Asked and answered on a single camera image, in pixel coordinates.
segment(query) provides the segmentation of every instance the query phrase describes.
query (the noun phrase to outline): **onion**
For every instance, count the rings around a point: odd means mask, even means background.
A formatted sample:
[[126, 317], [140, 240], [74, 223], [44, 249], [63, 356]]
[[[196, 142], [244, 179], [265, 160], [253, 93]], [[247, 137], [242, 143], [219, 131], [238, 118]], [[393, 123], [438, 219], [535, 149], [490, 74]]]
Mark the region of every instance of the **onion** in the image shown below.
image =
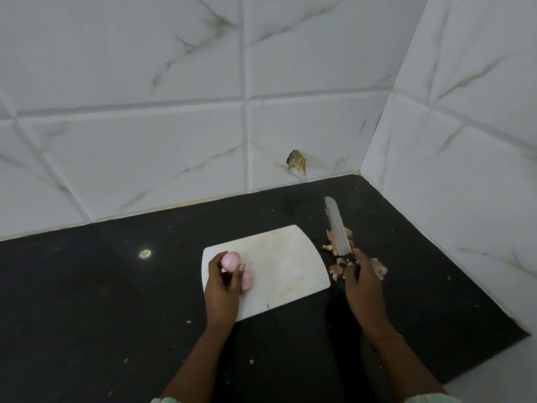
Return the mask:
[[249, 271], [244, 271], [242, 275], [242, 282], [241, 282], [242, 292], [245, 293], [246, 291], [250, 291], [253, 287], [253, 281], [252, 281], [252, 273]]
[[233, 273], [233, 271], [241, 264], [241, 256], [236, 251], [230, 251], [222, 257], [220, 263], [225, 270]]

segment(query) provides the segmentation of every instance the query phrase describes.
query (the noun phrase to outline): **hand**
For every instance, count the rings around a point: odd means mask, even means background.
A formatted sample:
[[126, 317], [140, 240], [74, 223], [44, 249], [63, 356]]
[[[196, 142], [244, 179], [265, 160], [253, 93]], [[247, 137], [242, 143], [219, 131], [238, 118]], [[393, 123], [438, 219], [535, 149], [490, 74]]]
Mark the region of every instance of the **hand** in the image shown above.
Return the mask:
[[207, 331], [227, 337], [233, 329], [238, 314], [238, 297], [241, 294], [241, 279], [244, 264], [233, 272], [231, 284], [226, 288], [220, 272], [220, 261], [227, 252], [218, 253], [209, 262], [209, 279], [205, 286], [207, 309]]
[[386, 315], [381, 281], [371, 260], [359, 249], [353, 249], [352, 253], [361, 266], [358, 281], [354, 265], [345, 268], [345, 294], [354, 316], [370, 341], [395, 333]]

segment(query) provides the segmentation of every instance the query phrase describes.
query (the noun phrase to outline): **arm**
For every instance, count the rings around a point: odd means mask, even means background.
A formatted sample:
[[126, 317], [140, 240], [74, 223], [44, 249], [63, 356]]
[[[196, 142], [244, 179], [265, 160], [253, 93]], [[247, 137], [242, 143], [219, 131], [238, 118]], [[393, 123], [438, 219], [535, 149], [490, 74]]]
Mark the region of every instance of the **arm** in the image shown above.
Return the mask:
[[365, 336], [377, 351], [392, 382], [399, 401], [428, 393], [446, 393], [438, 380], [421, 363], [404, 339], [388, 321], [382, 296], [381, 281], [369, 258], [358, 249], [352, 250], [360, 261], [360, 277], [356, 269], [345, 269], [345, 293], [351, 310]]
[[162, 392], [163, 399], [171, 397], [182, 403], [205, 403], [211, 399], [218, 359], [237, 319], [244, 272], [244, 264], [241, 264], [233, 272], [229, 287], [224, 286], [220, 260], [226, 253], [217, 254], [209, 262], [209, 279], [205, 287], [207, 328], [179, 372]]

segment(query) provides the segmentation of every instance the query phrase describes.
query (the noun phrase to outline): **kitchen knife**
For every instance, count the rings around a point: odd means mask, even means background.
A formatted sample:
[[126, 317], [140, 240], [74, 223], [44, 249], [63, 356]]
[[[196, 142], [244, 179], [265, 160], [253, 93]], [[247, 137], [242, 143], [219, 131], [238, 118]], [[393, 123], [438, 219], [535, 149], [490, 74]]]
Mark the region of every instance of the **kitchen knife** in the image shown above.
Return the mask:
[[326, 204], [326, 216], [328, 216], [328, 220], [330, 221], [330, 230], [332, 230], [334, 238], [333, 243], [337, 248], [339, 257], [345, 261], [345, 265], [349, 262], [356, 265], [336, 201], [329, 196], [325, 196], [324, 203]]

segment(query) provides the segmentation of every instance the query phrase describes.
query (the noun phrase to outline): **cutting board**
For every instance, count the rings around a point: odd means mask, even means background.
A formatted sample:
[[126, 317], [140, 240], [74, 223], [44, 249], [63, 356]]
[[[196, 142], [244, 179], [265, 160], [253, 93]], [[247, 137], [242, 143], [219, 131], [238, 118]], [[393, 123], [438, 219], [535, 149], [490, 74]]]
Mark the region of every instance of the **cutting board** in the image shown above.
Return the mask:
[[297, 225], [205, 248], [201, 262], [204, 289], [209, 261], [225, 250], [238, 252], [253, 276], [253, 288], [241, 294], [237, 321], [330, 287], [319, 251]]

